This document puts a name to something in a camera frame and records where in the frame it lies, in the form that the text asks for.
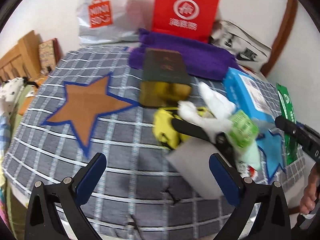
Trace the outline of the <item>person's right hand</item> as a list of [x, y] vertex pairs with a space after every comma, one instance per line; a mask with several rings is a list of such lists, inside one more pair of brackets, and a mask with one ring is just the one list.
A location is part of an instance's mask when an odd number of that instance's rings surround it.
[[303, 197], [300, 201], [300, 213], [308, 215], [315, 208], [315, 201], [318, 198], [317, 186], [319, 184], [319, 168], [315, 163], [308, 177], [307, 187], [304, 189]]

